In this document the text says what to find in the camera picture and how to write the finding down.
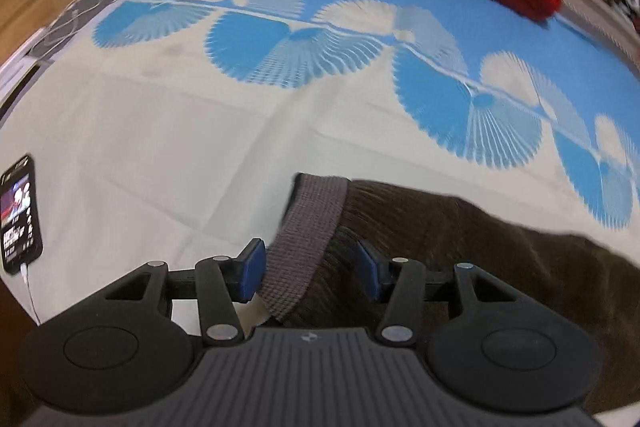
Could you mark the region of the black smartphone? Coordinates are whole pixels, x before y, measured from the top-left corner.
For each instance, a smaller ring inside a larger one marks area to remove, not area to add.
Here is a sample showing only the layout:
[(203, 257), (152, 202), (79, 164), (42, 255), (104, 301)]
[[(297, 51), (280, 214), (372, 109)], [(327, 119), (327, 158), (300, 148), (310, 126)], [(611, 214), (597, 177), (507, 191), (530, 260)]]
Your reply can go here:
[(38, 259), (43, 250), (35, 161), (22, 156), (1, 176), (1, 261), (10, 275)]

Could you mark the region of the dark brown corduroy pants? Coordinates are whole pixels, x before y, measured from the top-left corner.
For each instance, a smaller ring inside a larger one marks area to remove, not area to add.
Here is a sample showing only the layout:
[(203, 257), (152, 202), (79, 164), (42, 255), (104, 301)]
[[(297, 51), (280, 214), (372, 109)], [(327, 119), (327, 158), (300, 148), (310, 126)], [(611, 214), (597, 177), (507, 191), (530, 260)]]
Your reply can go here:
[(269, 314), (298, 329), (372, 327), (382, 319), (355, 277), (369, 242), (387, 258), (431, 271), (471, 262), (596, 337), (602, 373), (590, 413), (639, 401), (639, 269), (585, 236), (512, 225), (466, 200), (338, 176), (294, 179), (268, 248), (259, 295)]

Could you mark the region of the blue white patterned bed sheet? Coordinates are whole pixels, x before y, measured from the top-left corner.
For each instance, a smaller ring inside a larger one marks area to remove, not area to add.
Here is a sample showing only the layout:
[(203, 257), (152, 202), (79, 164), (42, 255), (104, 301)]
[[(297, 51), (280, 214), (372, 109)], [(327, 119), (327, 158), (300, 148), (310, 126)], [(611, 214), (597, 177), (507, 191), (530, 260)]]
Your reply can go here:
[[(268, 253), (301, 173), (457, 197), (639, 269), (638, 74), (564, 17), (489, 0), (118, 0), (2, 108), (2, 173), (26, 154), (43, 250), (3, 280), (36, 329), (150, 261)], [(583, 403), (496, 413), (378, 325), (284, 326), (260, 288), (234, 307), (244, 341), (206, 349), (169, 395), (65, 412), (30, 392), (27, 424), (638, 424), (639, 401), (588, 412), (604, 354), (585, 329), (602, 361)]]

